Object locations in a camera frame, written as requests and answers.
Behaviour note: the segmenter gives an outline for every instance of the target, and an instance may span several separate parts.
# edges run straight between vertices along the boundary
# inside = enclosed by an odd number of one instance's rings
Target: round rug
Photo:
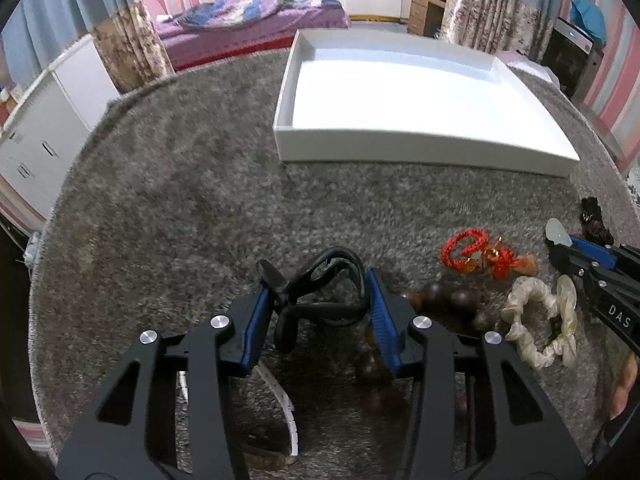
[[[33,384],[56,452],[143,330],[169,336],[207,322],[252,290],[260,258],[290,275],[323,248],[342,245],[379,267],[391,290],[440,277],[484,290],[496,315],[513,279],[444,268],[438,252],[456,232],[488,229],[535,254],[548,284],[557,273],[544,225],[556,217],[578,231],[580,196],[600,198],[617,241],[640,242],[606,150],[568,101],[533,76],[518,74],[582,157],[571,179],[420,164],[283,165],[271,124],[286,60],[287,52],[239,57],[135,92],[110,108],[79,155],[46,228],[31,299]],[[429,111],[398,113],[428,118]],[[577,311],[577,368],[556,363],[537,378],[587,456],[623,346],[588,314],[583,297]],[[527,326],[539,342],[550,335],[542,310]],[[304,324],[287,356],[268,338],[264,362],[295,405],[300,436],[300,460],[278,478],[386,478],[396,467],[407,411],[367,408],[354,382],[363,328]],[[406,393],[404,383],[395,387]],[[278,441],[282,415],[258,379],[235,383],[234,402],[243,436]],[[184,424],[179,406],[188,468]]]

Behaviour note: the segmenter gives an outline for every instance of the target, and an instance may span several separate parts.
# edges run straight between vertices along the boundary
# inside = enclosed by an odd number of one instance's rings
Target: black hair tie
[[[279,352],[287,354],[293,350],[300,319],[344,327],[359,322],[369,310],[369,284],[364,266],[356,253],[344,247],[324,250],[289,281],[267,260],[258,260],[256,269],[275,296],[273,309],[278,314],[278,322],[273,338]],[[343,270],[358,291],[356,304],[298,303],[299,298],[327,286]]]
[[[604,247],[613,245],[611,232],[604,227],[602,221],[602,209],[598,205],[598,199],[594,196],[582,199],[582,213],[580,214],[582,235],[585,240]]]

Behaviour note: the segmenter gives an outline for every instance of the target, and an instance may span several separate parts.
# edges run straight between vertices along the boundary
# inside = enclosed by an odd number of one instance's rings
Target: finger
[[[616,385],[621,386],[626,391],[629,391],[636,382],[637,376],[638,361],[636,360],[636,355],[633,352],[630,352],[622,363]]]
[[[628,398],[628,391],[621,386],[617,386],[613,391],[613,397],[611,399],[611,408],[609,410],[610,420],[612,418],[616,418],[620,413],[625,411]]]

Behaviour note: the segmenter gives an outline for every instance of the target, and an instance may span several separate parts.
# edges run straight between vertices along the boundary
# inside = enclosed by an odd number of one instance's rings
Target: black heater
[[[586,32],[558,18],[542,65],[558,76],[562,92],[572,102],[580,103],[598,73],[602,56],[602,50]]]

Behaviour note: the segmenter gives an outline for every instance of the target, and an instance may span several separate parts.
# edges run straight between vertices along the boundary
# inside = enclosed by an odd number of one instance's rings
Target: blanket
[[[174,22],[196,28],[245,27],[280,10],[341,7],[338,0],[216,0],[175,16]]]

